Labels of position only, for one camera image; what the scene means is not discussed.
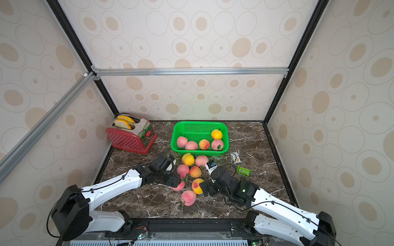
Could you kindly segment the yellow peach near basket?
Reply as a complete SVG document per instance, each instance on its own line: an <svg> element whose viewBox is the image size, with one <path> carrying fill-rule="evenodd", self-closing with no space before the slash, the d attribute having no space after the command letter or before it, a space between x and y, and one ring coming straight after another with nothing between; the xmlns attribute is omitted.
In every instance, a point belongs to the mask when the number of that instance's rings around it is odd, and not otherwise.
<svg viewBox="0 0 394 246"><path fill-rule="evenodd" d="M195 158L192 154L186 153L182 156L182 164L187 166L193 166L195 164Z"/></svg>

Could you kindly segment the pink peach with leaf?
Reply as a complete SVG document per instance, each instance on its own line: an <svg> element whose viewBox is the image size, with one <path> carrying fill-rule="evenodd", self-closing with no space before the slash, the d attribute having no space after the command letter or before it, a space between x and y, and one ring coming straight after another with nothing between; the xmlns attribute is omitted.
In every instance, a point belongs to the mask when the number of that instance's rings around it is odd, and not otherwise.
<svg viewBox="0 0 394 246"><path fill-rule="evenodd" d="M175 188L171 187L171 189L174 190L174 191L181 191L182 189L184 189L184 187L185 187L185 182L181 181L180 184L177 187L175 187Z"/></svg>

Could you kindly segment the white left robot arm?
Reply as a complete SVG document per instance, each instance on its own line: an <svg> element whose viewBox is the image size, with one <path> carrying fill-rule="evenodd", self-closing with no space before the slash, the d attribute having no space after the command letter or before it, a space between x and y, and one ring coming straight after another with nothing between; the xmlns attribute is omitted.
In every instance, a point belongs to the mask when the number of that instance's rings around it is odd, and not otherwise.
<svg viewBox="0 0 394 246"><path fill-rule="evenodd" d="M125 173L107 181L79 188L69 186L50 212L62 241L71 241L84 233L108 232L114 236L128 236L132 220L124 211L96 210L108 200L146 184L163 184L176 188L182 181L174 171L176 159L158 155L148 163L134 165Z"/></svg>

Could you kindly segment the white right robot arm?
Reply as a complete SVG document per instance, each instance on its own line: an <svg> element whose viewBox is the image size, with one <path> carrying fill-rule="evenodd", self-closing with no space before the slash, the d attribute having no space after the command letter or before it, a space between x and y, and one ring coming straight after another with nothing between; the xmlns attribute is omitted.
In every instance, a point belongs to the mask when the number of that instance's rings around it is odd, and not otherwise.
<svg viewBox="0 0 394 246"><path fill-rule="evenodd" d="M253 231L298 246L337 244L336 229L329 214L294 207L250 181L237 180L214 162L208 162L205 168L210 180L200 184L204 196L222 194L230 205L248 211L245 223Z"/></svg>

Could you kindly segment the white biscuit packet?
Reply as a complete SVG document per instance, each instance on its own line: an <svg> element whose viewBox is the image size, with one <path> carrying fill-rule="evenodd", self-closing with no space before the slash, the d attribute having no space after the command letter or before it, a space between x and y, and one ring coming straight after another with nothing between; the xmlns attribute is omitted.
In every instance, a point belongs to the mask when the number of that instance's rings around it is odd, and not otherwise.
<svg viewBox="0 0 394 246"><path fill-rule="evenodd" d="M242 161L239 156L239 152L230 153L232 164L240 164Z"/></svg>

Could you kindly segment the green snack packet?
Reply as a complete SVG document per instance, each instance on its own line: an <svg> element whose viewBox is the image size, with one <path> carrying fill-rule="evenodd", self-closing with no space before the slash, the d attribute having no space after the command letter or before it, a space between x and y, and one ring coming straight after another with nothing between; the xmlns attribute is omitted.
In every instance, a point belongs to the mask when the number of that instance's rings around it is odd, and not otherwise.
<svg viewBox="0 0 394 246"><path fill-rule="evenodd" d="M237 166L237 173L249 177L251 175L251 170Z"/></svg>

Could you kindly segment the yellow red peach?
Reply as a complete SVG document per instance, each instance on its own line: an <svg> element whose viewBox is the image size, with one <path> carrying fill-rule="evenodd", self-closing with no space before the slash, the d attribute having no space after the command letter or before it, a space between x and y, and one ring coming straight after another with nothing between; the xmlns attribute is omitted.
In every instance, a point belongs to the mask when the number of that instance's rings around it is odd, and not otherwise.
<svg viewBox="0 0 394 246"><path fill-rule="evenodd" d="M203 183L204 180L201 178L196 178L193 183L192 183L192 190L195 192L195 194L203 194L202 188L200 187L200 184Z"/></svg>

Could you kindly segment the orange wrinkled peach middle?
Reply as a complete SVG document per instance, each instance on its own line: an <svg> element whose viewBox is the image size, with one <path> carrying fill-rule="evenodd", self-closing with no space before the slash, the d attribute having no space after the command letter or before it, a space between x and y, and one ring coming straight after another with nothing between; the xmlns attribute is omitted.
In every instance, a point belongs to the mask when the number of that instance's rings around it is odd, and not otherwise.
<svg viewBox="0 0 394 246"><path fill-rule="evenodd" d="M202 170L198 166L193 166L190 171L189 175L193 178L200 178L202 175Z"/></svg>

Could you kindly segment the yellow peach front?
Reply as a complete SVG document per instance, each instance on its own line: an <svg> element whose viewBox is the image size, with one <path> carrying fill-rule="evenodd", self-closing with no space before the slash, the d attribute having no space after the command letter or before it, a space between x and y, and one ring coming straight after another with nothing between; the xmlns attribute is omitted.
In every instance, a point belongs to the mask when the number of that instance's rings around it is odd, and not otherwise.
<svg viewBox="0 0 394 246"><path fill-rule="evenodd" d="M222 139L222 138L223 138L223 133L222 133L222 131L220 131L220 130L218 130L218 129L214 129L214 130L211 132L211 137L212 137L213 139L215 139L215 140L217 140L217 139Z"/></svg>

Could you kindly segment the rear toast slice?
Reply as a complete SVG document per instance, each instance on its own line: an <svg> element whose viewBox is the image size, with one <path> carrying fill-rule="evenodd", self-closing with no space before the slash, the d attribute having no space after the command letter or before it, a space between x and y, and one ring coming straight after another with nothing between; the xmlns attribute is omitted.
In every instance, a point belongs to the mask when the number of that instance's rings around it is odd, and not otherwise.
<svg viewBox="0 0 394 246"><path fill-rule="evenodd" d="M128 117L128 116L119 115L119 116L117 116L117 119L126 121L128 124L135 124L135 121L131 117Z"/></svg>

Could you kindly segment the black right frame post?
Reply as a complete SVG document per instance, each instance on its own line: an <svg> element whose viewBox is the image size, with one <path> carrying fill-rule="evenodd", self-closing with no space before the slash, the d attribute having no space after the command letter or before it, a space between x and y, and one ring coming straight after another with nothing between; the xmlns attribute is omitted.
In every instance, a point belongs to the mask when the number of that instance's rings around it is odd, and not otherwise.
<svg viewBox="0 0 394 246"><path fill-rule="evenodd" d="M289 63L288 66L288 73L284 76L284 78L281 81L281 84L278 88L277 93L275 94L275 97L273 99L273 102L270 105L270 108L267 112L267 115L263 121L264 125L267 126L269 121L271 120L278 104L279 101L292 77L292 75L294 74L297 65L299 64L299 61L316 29L316 27L318 26L318 23L327 7L327 5L329 4L329 0L319 0L317 1L317 5L312 13L312 16L310 18L310 20L308 21L307 25L306 25L306 29L300 39L300 42L295 50L295 53Z"/></svg>

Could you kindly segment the front toast slice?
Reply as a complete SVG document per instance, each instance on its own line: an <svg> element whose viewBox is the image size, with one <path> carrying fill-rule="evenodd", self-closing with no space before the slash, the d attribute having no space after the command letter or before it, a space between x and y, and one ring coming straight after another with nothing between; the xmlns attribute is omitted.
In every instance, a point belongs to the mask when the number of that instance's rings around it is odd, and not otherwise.
<svg viewBox="0 0 394 246"><path fill-rule="evenodd" d="M130 124L127 121L125 121L125 120L117 119L117 120L114 121L114 125L116 127L118 127L118 128L123 128L123 129L127 129L127 130L131 130L132 129Z"/></svg>

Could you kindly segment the green plastic basket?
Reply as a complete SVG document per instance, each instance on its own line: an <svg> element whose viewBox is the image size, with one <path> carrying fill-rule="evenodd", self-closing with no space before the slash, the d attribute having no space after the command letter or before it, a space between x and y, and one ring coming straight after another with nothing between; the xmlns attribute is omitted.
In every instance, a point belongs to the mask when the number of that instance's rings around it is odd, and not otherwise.
<svg viewBox="0 0 394 246"><path fill-rule="evenodd" d="M214 150L212 146L207 150L201 150L197 148L196 150L185 150L185 148L178 147L176 141L182 136L187 138L189 141L194 141L197 144L202 139L207 139L210 144L214 141L211 137L211 132L213 130L220 130L223 133L222 141L224 147L222 150ZM171 148L174 152L179 154L191 153L193 155L206 155L206 156L221 156L229 150L229 136L228 128L224 123L221 122L202 122L202 121L181 121L174 125Z"/></svg>

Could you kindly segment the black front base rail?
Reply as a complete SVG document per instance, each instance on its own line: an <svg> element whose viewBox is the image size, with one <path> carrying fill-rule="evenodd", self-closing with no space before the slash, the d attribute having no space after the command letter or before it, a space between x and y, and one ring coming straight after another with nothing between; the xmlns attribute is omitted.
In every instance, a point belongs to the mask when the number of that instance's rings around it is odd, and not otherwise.
<svg viewBox="0 0 394 246"><path fill-rule="evenodd" d="M82 231L81 223L65 229L62 241L71 241L84 233L105 233L106 237L137 239L143 233L228 233L230 237L258 240L276 237L300 246L323 246L325 236L319 229L312 229L312 238L301 234L294 225L287 225L262 214L249 212L244 219L130 219L120 229L88 229Z"/></svg>

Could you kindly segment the black left frame post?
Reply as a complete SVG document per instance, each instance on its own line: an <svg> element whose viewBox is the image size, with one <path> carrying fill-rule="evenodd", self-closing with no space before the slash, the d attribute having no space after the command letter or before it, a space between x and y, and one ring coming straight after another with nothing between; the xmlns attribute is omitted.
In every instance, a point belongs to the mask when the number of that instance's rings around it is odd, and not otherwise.
<svg viewBox="0 0 394 246"><path fill-rule="evenodd" d="M92 69L93 63L87 54L83 44L81 43L80 39L78 38L74 28L72 27L68 17L66 16L62 6L58 1L47 0L45 1L52 13L54 14L55 18L59 22L61 28L63 29L65 35L68 37L69 41L71 42L73 48L75 49L79 59L82 61L83 65L87 69L88 72L93 72L95 76L95 85L97 86L101 96L104 98L107 106L111 110L114 115L119 113L114 101L112 100L108 90L106 89L104 83L96 74L96 72Z"/></svg>

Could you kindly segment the toast slice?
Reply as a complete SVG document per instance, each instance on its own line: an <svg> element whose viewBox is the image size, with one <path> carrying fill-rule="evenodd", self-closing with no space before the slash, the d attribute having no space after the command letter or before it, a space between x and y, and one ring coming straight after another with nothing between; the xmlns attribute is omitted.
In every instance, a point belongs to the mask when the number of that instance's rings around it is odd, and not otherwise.
<svg viewBox="0 0 394 246"><path fill-rule="evenodd" d="M128 124L135 124L135 121L131 117L128 117L128 116L119 115L119 116L117 116L117 119L126 121Z"/></svg>
<svg viewBox="0 0 394 246"><path fill-rule="evenodd" d="M125 120L117 119L117 120L114 121L114 125L116 127L118 127L118 128L123 128L123 129L127 129L127 130L131 130L132 129L130 124L127 121L125 121Z"/></svg>

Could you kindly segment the diagonal aluminium rail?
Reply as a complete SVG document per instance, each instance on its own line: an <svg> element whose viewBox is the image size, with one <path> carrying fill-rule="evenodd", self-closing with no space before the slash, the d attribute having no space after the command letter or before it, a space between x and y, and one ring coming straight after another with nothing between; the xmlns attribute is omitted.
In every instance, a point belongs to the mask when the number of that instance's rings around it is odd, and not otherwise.
<svg viewBox="0 0 394 246"><path fill-rule="evenodd" d="M46 113L46 115L25 135L1 161L1 182L13 171L46 131L57 121L61 114L78 97L94 77L91 71L85 74L73 87Z"/></svg>

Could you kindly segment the black frame post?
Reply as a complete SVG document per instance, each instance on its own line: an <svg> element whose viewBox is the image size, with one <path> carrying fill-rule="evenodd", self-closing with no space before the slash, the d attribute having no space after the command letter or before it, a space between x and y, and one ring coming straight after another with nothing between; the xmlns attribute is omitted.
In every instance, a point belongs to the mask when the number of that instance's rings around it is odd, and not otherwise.
<svg viewBox="0 0 394 246"><path fill-rule="evenodd" d="M284 78L281 81L281 84L278 88L277 93L275 94L275 97L273 99L273 102L270 105L270 108L267 112L267 115L263 121L264 125L267 126L269 121L271 120L278 104L279 101L292 77L292 75L294 74L297 65L299 64L299 61L316 29L316 27L318 26L318 23L327 7L327 5L329 4L329 0L319 0L317 1L317 5L312 13L312 16L310 18L310 20L308 21L307 25L306 25L306 29L300 39L300 42L295 50L295 53L289 63L288 66L288 73L284 76Z"/></svg>
<svg viewBox="0 0 394 246"><path fill-rule="evenodd" d="M93 63L87 54L83 44L81 43L80 39L78 38L74 28L72 27L68 17L66 16L62 6L58 1L47 0L45 1L52 13L54 14L55 18L59 22L61 28L63 29L65 35L68 37L69 41L71 42L73 48L75 49L79 59L82 61L83 65L87 69L88 72L93 72L95 76L95 85L97 86L101 96L104 98L107 106L111 110L114 115L119 113L114 101L112 100L108 90L106 89L104 83L96 74L96 72L92 69Z"/></svg>

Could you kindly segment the horizontal aluminium rail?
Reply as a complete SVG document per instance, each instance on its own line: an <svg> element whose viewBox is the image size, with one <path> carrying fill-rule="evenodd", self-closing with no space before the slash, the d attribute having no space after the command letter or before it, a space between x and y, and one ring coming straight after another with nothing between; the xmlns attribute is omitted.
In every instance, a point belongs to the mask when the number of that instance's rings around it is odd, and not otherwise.
<svg viewBox="0 0 394 246"><path fill-rule="evenodd" d="M287 67L252 68L161 68L161 69L103 69L91 66L98 77L103 76L187 76L187 75L286 75Z"/></svg>

